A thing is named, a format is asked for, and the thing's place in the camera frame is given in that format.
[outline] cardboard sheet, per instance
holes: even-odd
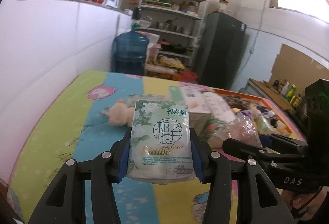
[[[296,93],[302,93],[305,88],[323,78],[329,80],[329,70],[310,56],[283,44],[280,54],[276,56],[272,68],[272,85],[276,79],[286,78],[296,85]]]

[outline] teal container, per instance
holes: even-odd
[[[112,72],[144,75],[147,46],[149,39],[137,32],[139,10],[135,9],[132,30],[117,36],[112,44]]]

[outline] colorful table cover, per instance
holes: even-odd
[[[87,71],[54,101],[30,134],[17,159],[8,202],[28,222],[47,186],[63,165],[94,159],[121,140],[126,126],[107,123],[101,110],[132,94],[168,95],[169,86],[187,83],[164,79]],[[123,224],[201,223],[209,184],[193,181],[154,185],[124,178],[113,184]],[[232,184],[230,223],[236,223],[236,182]],[[86,219],[93,223],[90,182],[86,182]]]

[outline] dark gray refrigerator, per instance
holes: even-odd
[[[246,24],[227,14],[207,16],[193,66],[199,84],[230,89],[243,57],[245,31]]]

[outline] stuffed toy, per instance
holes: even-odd
[[[108,124],[111,126],[133,125],[134,108],[128,107],[122,99],[117,100],[112,107],[103,110],[102,113],[109,117]]]

